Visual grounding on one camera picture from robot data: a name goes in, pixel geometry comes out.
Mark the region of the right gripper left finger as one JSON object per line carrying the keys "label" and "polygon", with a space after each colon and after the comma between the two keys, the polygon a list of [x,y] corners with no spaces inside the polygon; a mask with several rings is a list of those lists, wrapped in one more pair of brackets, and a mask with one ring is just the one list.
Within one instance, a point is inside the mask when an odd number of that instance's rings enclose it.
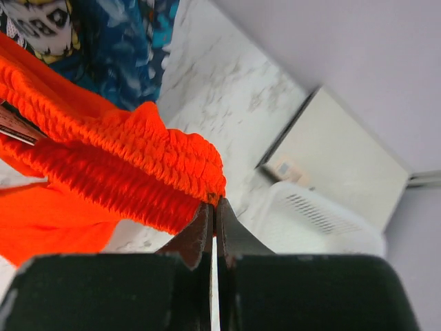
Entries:
{"label": "right gripper left finger", "polygon": [[168,330],[210,330],[213,206],[201,204],[192,221],[157,254],[176,261]]}

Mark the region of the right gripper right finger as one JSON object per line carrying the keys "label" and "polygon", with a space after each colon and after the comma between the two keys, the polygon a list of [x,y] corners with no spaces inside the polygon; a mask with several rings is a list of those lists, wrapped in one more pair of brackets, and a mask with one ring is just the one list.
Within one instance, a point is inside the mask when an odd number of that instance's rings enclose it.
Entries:
{"label": "right gripper right finger", "polygon": [[220,329],[230,329],[230,318],[234,314],[233,269],[235,260],[245,256],[274,255],[238,219],[230,202],[220,198],[215,215],[217,243],[218,304]]}

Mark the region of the orange mesh shorts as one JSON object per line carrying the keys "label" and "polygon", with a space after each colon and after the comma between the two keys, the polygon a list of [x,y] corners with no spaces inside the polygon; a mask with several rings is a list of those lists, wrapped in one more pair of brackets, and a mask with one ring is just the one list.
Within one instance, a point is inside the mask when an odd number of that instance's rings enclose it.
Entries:
{"label": "orange mesh shorts", "polygon": [[117,108],[1,37],[1,98],[43,136],[1,137],[1,159],[36,183],[1,190],[1,255],[97,253],[122,219],[179,233],[225,195],[223,162],[199,134],[168,129],[155,103]]}

